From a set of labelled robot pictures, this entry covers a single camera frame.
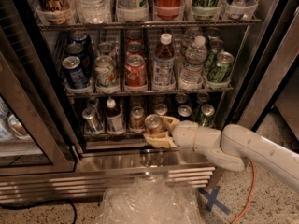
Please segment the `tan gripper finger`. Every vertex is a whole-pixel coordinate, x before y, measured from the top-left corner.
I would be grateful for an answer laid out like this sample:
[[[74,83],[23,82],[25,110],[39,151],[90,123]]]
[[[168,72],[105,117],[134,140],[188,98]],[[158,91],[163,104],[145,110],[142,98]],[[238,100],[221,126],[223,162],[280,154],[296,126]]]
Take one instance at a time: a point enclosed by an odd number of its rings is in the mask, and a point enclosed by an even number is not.
[[[144,138],[148,144],[155,148],[175,148],[176,145],[173,138],[169,136],[168,132],[162,132],[157,134],[144,134]]]
[[[164,128],[171,133],[175,129],[176,125],[180,123],[180,120],[174,117],[162,116],[162,122]]]

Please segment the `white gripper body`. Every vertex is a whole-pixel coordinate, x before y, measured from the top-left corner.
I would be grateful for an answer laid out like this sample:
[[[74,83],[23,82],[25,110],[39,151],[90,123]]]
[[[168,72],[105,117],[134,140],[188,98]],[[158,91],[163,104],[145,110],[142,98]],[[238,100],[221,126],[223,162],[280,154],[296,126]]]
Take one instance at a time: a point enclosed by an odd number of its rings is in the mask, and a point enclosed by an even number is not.
[[[189,120],[180,121],[172,131],[175,145],[182,150],[194,150],[194,142],[199,125]]]

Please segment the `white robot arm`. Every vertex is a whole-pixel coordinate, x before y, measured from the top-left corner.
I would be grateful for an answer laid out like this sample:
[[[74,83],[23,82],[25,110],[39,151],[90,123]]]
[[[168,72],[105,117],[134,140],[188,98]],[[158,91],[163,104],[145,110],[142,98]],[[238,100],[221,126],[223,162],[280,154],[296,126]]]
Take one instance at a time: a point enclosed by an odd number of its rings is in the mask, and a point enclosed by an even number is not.
[[[189,120],[149,115],[146,142],[156,148],[177,148],[199,153],[214,165],[241,172],[255,161],[295,192],[299,192],[299,154],[236,124],[222,130]]]

